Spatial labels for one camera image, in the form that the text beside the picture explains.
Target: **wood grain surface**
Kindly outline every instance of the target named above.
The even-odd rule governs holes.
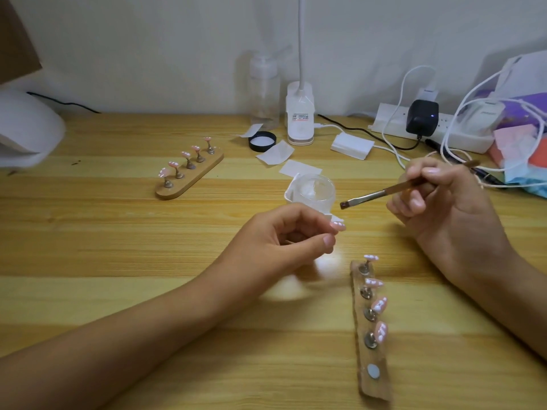
[[[243,116],[100,114],[66,122],[66,138],[42,164],[0,171],[0,355],[187,282],[249,217],[284,204],[290,178],[234,136],[248,128]],[[323,169],[337,203],[395,184],[401,169],[392,154],[373,149],[360,161],[330,151],[337,133],[318,130],[292,155]],[[158,170],[205,135],[224,160],[181,197],[155,198]],[[427,152],[421,145],[407,155]],[[490,194],[516,249],[547,270],[546,201],[516,190]],[[392,408],[545,408],[544,363],[447,284],[385,203],[343,212],[335,204],[347,231],[326,262],[346,274],[341,284],[300,301],[256,303],[108,408],[382,408],[357,386],[348,267],[365,253],[379,255],[376,275],[389,297],[382,320]]]

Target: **power adapter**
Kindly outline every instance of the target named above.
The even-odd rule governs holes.
[[[407,115],[407,132],[421,137],[430,137],[439,124],[439,104],[417,99],[412,102]]]

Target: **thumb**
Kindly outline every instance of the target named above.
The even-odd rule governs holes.
[[[447,168],[423,168],[422,176],[434,185],[447,187],[456,199],[480,191],[475,176],[464,165],[453,165]]]
[[[325,253],[332,253],[336,239],[332,234],[318,234],[298,243],[283,246],[285,262],[296,267],[311,263]]]

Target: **left hand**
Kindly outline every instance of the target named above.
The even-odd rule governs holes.
[[[228,298],[254,299],[298,267],[332,253],[335,235],[343,230],[344,225],[300,203],[255,214],[203,277],[211,278],[227,303]]]

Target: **right hand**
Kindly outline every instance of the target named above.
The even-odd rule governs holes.
[[[429,183],[395,194],[387,208],[407,227],[424,253],[462,290],[491,281],[515,255],[488,194],[463,165],[413,159],[401,181]]]

